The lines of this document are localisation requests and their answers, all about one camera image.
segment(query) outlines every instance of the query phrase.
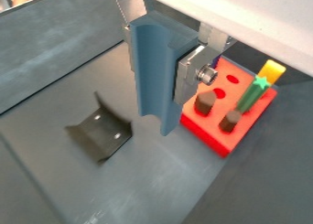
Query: brown cylinder peg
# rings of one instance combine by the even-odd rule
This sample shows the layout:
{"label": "brown cylinder peg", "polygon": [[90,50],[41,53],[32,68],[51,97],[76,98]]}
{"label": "brown cylinder peg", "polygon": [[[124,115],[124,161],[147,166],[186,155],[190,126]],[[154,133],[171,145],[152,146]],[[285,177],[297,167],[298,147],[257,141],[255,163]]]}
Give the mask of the brown cylinder peg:
{"label": "brown cylinder peg", "polygon": [[229,111],[223,119],[221,120],[221,130],[226,133],[230,133],[241,120],[241,116],[242,115],[239,111]]}
{"label": "brown cylinder peg", "polygon": [[217,100],[217,94],[214,91],[202,92],[198,94],[194,108],[205,116],[209,115],[214,102]]}

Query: red peg board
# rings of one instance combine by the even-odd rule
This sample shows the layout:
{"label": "red peg board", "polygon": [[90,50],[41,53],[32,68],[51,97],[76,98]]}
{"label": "red peg board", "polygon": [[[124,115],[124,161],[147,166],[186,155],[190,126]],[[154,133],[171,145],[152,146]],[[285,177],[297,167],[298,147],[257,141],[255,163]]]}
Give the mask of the red peg board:
{"label": "red peg board", "polygon": [[277,91],[273,88],[267,89],[265,95],[253,105],[249,112],[243,113],[234,130],[226,133],[219,128],[219,122],[225,114],[235,107],[235,103],[254,77],[223,58],[219,60],[217,71],[219,72],[219,76],[213,85],[207,87],[205,84],[199,84],[197,92],[198,94],[213,90],[218,95],[209,116],[201,115],[194,110],[195,94],[183,106],[180,123],[221,157],[225,157],[235,149],[251,125],[255,123],[267,105],[275,98]]}

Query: screw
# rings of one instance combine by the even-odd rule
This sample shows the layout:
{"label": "screw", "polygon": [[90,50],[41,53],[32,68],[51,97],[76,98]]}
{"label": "screw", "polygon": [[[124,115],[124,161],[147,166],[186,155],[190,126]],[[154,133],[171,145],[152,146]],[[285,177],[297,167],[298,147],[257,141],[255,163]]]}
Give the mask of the screw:
{"label": "screw", "polygon": [[210,68],[209,65],[205,65],[198,72],[198,80],[209,86],[214,82],[217,77],[218,72],[213,68]]}

